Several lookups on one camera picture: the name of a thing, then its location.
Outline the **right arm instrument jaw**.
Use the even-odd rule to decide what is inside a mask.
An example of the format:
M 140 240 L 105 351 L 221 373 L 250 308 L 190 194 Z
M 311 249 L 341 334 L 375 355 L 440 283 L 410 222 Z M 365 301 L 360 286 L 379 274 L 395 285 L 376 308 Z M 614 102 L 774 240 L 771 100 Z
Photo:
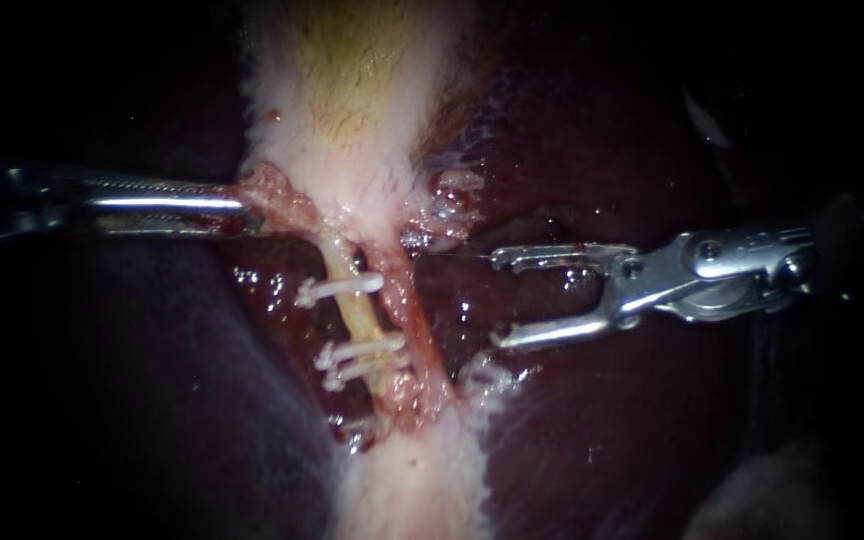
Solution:
M 492 346 L 504 350 L 535 351 L 589 341 L 619 328 L 614 318 L 600 313 L 512 324 L 505 331 L 489 334 Z
M 605 273 L 615 258 L 638 253 L 637 248 L 627 244 L 572 242 L 499 247 L 488 255 L 488 260 L 494 270 L 508 269 L 513 273 L 573 267 Z

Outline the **left arm instrument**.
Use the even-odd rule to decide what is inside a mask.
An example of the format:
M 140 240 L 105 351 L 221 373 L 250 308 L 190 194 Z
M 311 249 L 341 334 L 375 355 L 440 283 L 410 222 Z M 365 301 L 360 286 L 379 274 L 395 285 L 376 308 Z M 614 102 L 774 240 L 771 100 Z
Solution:
M 85 206 L 85 177 L 56 164 L 0 164 L 0 242 L 49 234 Z

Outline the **right arm instrument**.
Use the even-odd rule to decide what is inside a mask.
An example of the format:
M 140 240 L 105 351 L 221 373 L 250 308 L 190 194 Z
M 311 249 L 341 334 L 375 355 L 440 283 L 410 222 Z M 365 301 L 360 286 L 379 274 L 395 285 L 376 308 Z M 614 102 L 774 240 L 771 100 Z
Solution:
M 775 313 L 812 292 L 815 248 L 811 227 L 790 225 L 689 231 L 650 251 L 618 244 L 602 315 L 625 330 L 651 310 L 687 322 Z

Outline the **left arm instrument jaw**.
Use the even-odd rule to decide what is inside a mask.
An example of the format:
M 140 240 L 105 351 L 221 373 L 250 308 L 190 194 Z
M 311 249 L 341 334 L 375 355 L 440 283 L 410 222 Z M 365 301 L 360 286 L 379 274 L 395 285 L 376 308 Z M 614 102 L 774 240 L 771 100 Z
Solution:
M 249 213 L 231 214 L 106 214 L 95 218 L 109 235 L 156 237 L 248 237 L 259 232 L 262 219 Z
M 106 210 L 243 211 L 244 204 L 225 186 L 134 175 L 104 175 L 83 180 L 84 203 Z

